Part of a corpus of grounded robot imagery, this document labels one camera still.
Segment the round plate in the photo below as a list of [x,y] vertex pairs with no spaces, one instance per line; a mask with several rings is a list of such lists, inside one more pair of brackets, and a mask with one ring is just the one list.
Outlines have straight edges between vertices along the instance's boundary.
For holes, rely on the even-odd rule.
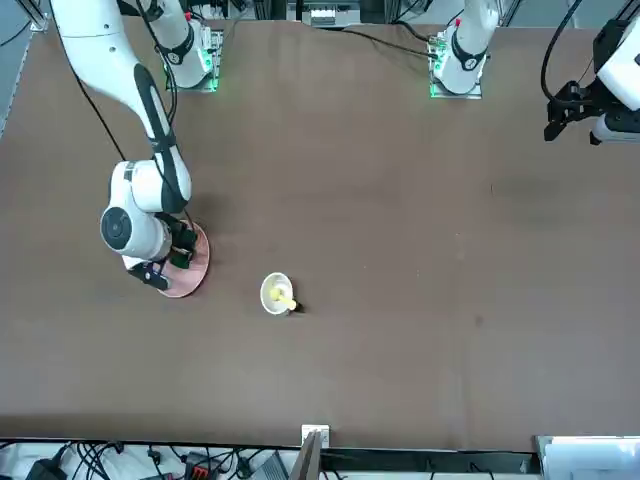
[[207,274],[211,258],[209,239],[200,225],[194,223],[193,228],[198,234],[198,238],[196,239],[196,248],[189,268],[178,268],[170,261],[167,261],[164,265],[162,274],[169,279],[171,286],[167,290],[158,291],[165,297],[182,298],[190,295],[200,286]]

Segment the brown table surface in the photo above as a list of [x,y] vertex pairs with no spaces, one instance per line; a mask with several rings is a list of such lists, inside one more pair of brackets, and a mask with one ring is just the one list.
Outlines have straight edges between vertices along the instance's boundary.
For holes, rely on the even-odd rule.
[[[594,33],[566,32],[552,89]],[[543,142],[550,36],[498,31],[485,98],[431,100],[421,58],[238,23],[220,91],[180,96],[215,251],[177,301],[101,241],[117,154],[37,35],[0,142],[1,433],[296,444],[328,423],[336,446],[513,450],[637,433],[639,150],[589,146],[588,122]],[[130,37],[153,56],[141,24]],[[138,119],[93,96],[146,158]],[[263,311],[276,270],[308,313]]]

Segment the robotic arm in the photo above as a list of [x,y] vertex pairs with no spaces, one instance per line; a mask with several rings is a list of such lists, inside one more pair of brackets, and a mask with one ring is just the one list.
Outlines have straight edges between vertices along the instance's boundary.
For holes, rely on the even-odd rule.
[[[188,264],[195,232],[169,215],[181,212],[191,198],[191,178],[158,88],[131,50],[116,0],[52,0],[51,4],[75,73],[133,110],[149,138],[153,160],[123,161],[114,168],[100,231],[105,243],[122,255],[129,273],[166,290],[170,281],[154,266],[162,264],[172,249],[184,252]],[[207,70],[198,60],[194,29],[178,0],[145,0],[143,8],[172,63],[176,83],[188,86],[200,81]]]
[[546,141],[555,140],[570,122],[598,117],[590,143],[640,142],[640,24],[634,18],[640,1],[628,0],[618,15],[607,22],[593,41],[595,80],[586,87],[568,82],[556,94],[548,92],[546,64],[564,24],[582,0],[576,0],[556,31],[542,70],[542,89],[549,98]]

